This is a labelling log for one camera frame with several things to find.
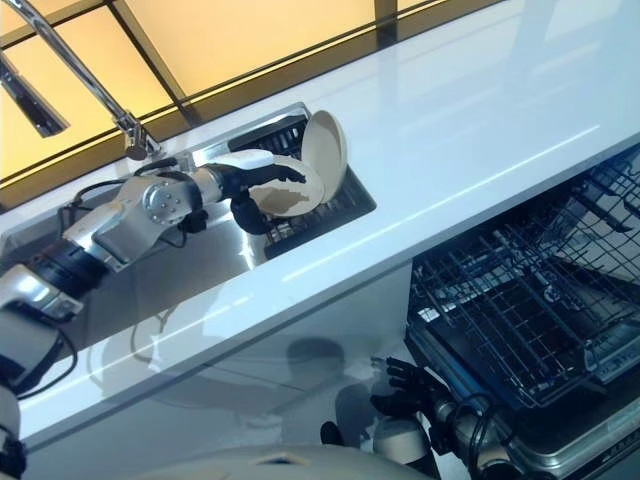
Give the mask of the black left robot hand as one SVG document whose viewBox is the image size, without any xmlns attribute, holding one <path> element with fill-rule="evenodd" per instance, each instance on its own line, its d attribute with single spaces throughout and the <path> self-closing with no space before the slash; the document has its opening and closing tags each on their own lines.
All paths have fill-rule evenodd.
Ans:
<svg viewBox="0 0 640 480">
<path fill-rule="evenodd" d="M 267 150 L 248 149 L 216 157 L 208 165 L 220 190 L 219 200 L 229 200 L 236 224 L 252 235 L 270 230 L 269 222 L 251 198 L 249 189 L 266 183 L 292 181 L 305 183 L 306 177 L 286 165 L 275 163 L 275 155 Z"/>
</svg>

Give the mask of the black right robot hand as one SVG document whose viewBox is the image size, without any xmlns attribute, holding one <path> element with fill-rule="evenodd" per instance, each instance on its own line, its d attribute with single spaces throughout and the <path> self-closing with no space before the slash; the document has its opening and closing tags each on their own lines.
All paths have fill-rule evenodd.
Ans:
<svg viewBox="0 0 640 480">
<path fill-rule="evenodd" d="M 382 415 L 408 417 L 422 412 L 429 416 L 439 401 L 450 400 L 447 387 L 425 369 L 394 357 L 387 357 L 382 365 L 393 392 L 370 397 L 372 406 Z"/>
</svg>

